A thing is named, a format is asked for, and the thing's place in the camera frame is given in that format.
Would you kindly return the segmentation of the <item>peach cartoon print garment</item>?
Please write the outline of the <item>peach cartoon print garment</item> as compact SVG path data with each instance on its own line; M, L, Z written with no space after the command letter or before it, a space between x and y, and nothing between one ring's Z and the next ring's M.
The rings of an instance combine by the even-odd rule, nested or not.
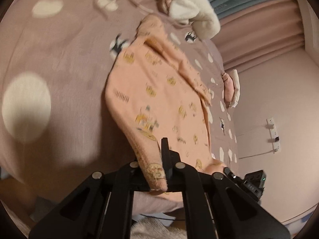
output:
M196 170L211 174L211 94L185 53L170 42L164 24L146 16L135 40L123 48L108 77L106 105L131 144L152 191L180 202L168 192L160 154L161 140Z

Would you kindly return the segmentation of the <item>folded pink and white clothes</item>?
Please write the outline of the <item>folded pink and white clothes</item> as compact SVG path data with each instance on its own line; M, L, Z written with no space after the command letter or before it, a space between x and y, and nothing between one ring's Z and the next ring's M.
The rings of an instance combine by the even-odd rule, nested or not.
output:
M224 82L224 101L228 107L235 108L238 105L240 98L240 83L237 70L231 70L229 73L222 74Z

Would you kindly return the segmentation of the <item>mauve polka dot bedspread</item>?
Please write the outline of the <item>mauve polka dot bedspread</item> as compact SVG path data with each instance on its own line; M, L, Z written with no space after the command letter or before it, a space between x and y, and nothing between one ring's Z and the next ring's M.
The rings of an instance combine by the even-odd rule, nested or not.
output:
M60 202L95 171L136 158L105 101L117 56L148 15L164 24L211 94L211 153L237 168L233 110L211 39L165 14L160 0L17 0L1 21L1 166L47 200ZM182 201L139 193L135 213Z

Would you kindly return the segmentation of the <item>white fluffy plush garment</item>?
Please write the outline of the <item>white fluffy plush garment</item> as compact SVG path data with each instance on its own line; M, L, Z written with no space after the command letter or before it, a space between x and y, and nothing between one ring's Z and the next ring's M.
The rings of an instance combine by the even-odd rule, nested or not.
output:
M200 39L211 39L221 30L208 0L160 0L162 11L180 24L191 24Z

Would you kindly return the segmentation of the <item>pink and teal curtain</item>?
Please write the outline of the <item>pink and teal curtain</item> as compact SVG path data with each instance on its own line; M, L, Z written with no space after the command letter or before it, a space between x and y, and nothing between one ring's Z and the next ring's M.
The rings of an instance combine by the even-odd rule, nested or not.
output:
M209 0L221 24L213 43L224 70L245 71L305 45L297 0Z

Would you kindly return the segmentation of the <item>white wall power strip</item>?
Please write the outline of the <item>white wall power strip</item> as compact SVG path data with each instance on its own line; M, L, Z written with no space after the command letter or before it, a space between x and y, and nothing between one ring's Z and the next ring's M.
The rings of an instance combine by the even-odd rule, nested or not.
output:
M281 151L280 137L276 129L274 118L268 118L266 121L267 121L266 127L270 134L270 142L273 147L273 152L279 153Z

